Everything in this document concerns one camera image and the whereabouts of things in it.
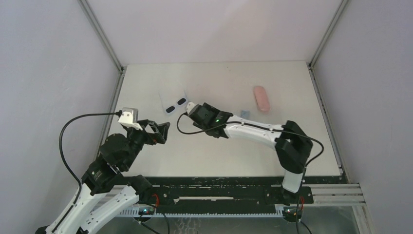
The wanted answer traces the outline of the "pink glasses case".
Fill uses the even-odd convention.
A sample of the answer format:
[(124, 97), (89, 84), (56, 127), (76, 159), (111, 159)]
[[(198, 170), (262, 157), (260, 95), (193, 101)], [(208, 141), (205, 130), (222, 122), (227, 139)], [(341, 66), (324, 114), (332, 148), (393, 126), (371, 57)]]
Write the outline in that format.
[(258, 110), (263, 113), (268, 113), (271, 106), (265, 88), (262, 86), (254, 86), (253, 93)]

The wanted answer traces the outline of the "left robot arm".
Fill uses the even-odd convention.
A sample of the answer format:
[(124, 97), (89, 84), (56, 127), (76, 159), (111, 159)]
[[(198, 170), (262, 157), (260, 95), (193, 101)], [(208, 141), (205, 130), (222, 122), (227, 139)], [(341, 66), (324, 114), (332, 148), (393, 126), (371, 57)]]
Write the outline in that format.
[(99, 155), (80, 180), (73, 199), (50, 225), (39, 227), (37, 234), (94, 234), (123, 209), (152, 198), (153, 186), (142, 175), (133, 176), (127, 185), (98, 209), (95, 206), (124, 178), (144, 145), (165, 144), (170, 123), (140, 120), (153, 132), (125, 127), (126, 134), (112, 134), (99, 147)]

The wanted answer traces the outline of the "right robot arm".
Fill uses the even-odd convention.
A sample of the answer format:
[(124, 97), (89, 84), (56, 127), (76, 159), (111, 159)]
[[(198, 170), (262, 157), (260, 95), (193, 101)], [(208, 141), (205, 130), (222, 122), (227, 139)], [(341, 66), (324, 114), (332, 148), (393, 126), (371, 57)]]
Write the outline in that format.
[(292, 194), (299, 191), (313, 143), (297, 123), (290, 120), (282, 125), (260, 123), (207, 103), (188, 103), (186, 115), (208, 136), (247, 139), (274, 150), (285, 170), (282, 188)]

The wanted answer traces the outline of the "white sunglasses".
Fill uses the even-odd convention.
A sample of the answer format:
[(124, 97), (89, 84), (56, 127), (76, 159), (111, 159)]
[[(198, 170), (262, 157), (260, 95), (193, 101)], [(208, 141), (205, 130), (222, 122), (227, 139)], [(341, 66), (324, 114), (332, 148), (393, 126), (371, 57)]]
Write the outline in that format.
[(171, 115), (189, 102), (184, 88), (164, 89), (159, 91), (158, 95), (165, 115)]

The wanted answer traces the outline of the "light blue cloth right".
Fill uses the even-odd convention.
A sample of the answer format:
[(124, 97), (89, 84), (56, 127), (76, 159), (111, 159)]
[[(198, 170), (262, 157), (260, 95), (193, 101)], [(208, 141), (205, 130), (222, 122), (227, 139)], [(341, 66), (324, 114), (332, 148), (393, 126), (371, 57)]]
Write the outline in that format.
[(249, 112), (249, 111), (246, 111), (246, 110), (241, 110), (240, 117), (241, 117), (241, 118), (245, 118), (245, 119), (249, 119), (249, 117), (250, 117), (250, 112)]

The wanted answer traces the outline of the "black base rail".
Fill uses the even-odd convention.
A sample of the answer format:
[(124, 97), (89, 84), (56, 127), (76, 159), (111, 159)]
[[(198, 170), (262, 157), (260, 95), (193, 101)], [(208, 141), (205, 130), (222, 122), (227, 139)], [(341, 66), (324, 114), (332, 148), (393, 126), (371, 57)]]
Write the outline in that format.
[(312, 204), (310, 187), (285, 191), (282, 177), (154, 177), (153, 199), (159, 211), (171, 215), (274, 214), (277, 206)]

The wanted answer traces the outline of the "aluminium frame rail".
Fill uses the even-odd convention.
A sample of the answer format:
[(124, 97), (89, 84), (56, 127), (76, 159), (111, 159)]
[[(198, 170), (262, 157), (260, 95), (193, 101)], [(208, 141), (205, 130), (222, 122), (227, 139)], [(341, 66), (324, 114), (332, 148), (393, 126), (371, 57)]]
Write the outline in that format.
[(297, 198), (284, 199), (277, 185), (155, 185), (149, 205), (129, 204), (119, 217), (281, 217), (293, 208), (364, 206), (357, 184), (304, 185)]

